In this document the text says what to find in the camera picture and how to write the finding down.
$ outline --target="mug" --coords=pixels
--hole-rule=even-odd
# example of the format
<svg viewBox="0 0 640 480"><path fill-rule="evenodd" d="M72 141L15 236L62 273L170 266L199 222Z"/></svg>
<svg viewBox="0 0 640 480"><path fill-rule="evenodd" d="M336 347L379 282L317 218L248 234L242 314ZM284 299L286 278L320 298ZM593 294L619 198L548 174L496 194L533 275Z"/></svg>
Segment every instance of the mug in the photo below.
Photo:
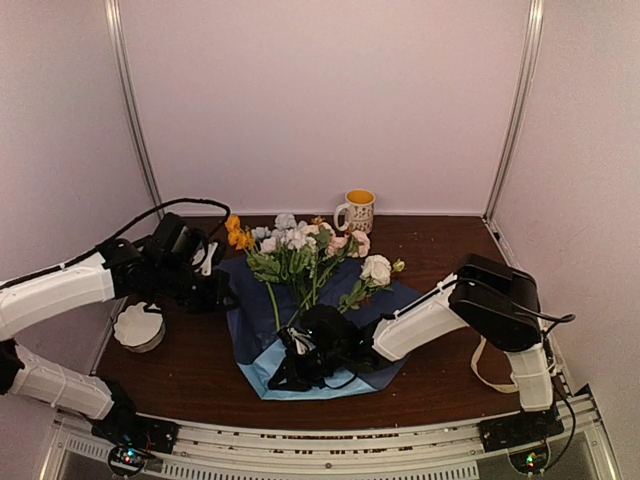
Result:
<svg viewBox="0 0 640 480"><path fill-rule="evenodd" d="M347 229L371 233L373 230L373 202L376 196L368 190L351 190L345 195L346 203L339 205L333 214L333 223L340 231ZM344 212L345 222L340 225L340 215Z"/></svg>

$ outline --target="metal bar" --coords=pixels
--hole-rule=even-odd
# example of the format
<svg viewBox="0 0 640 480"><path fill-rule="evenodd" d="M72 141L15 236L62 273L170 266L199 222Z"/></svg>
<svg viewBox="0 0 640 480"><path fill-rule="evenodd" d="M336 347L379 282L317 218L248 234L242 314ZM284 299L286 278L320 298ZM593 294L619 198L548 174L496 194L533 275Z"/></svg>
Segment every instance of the metal bar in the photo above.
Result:
<svg viewBox="0 0 640 480"><path fill-rule="evenodd" d="M535 74L538 52L540 50L543 13L544 0L531 0L529 8L529 23L527 25L527 33L525 35L516 96L511 110L509 126L507 127L507 135L502 148L500 164L491 189L489 202L484 213L485 220L489 222L493 220L498 206L498 201L500 200L500 196L504 189L504 184L509 172L511 161L513 160L518 136L524 120L525 104L531 90L531 83Z"/></svg>
<svg viewBox="0 0 640 480"><path fill-rule="evenodd" d="M140 122L138 106L131 81L131 72L129 70L129 59L127 56L127 48L122 29L122 21L120 18L120 2L119 0L105 0L105 8L107 13L107 24L109 26L109 35L113 44L113 50L116 55L116 63L118 65L118 74L120 76L120 86L124 97L124 103L127 110L127 118L129 120L129 128L133 143L138 157L138 163L142 171L147 192L157 207L162 203L158 182L153 173L153 167L149 160L149 152ZM164 210L157 212L158 219L162 220Z"/></svg>

